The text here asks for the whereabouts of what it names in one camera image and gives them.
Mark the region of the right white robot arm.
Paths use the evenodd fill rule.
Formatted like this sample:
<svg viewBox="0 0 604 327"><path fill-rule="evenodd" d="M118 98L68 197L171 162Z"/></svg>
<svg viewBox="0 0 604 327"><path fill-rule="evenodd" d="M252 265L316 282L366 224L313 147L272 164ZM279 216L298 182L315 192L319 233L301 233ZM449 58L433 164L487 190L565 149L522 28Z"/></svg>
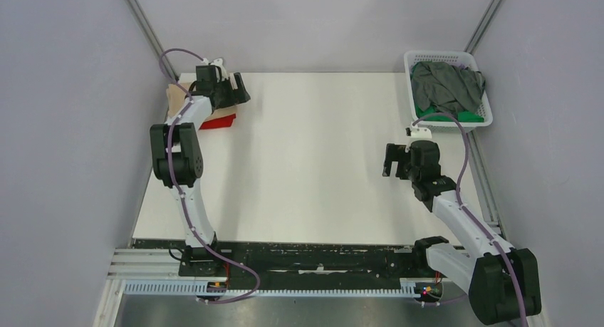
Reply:
<svg viewBox="0 0 604 327"><path fill-rule="evenodd" d="M434 271L454 282L485 325L528 318L542 312L538 262L529 249L517 249L463 204L458 184L441 172L437 143L388 143L382 174L408 180L418 201L444 222L461 243L458 251L443 237L419 239L411 257L421 276Z"/></svg>

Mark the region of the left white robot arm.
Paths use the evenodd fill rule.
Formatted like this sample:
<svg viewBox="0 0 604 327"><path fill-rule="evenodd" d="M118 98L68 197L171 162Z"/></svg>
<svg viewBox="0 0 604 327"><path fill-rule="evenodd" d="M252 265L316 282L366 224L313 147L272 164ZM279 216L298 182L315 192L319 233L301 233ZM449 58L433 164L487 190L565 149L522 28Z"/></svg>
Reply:
<svg viewBox="0 0 604 327"><path fill-rule="evenodd" d="M204 171L197 132L219 106L229 108L249 94L241 76L226 70L222 58L203 60L196 68L196 79L184 89L182 107L163 124L150 128L152 168L174 197L185 230L181 256L184 271L218 274L223 255L215 251L217 234L207 216L201 193Z"/></svg>

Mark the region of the beige t shirt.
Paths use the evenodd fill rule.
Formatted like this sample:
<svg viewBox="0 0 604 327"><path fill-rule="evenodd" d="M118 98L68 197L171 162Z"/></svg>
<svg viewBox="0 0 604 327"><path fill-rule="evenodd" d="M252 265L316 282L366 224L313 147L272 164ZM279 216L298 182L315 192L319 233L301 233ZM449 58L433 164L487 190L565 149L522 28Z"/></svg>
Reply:
<svg viewBox="0 0 604 327"><path fill-rule="evenodd" d="M166 90L167 101L168 101L168 117L172 118L182 108L185 101L185 93L182 89L178 88L174 84L168 85ZM231 106L228 108L217 108L214 112L206 118L206 121L216 120L224 118L230 115L237 114L237 107Z"/></svg>

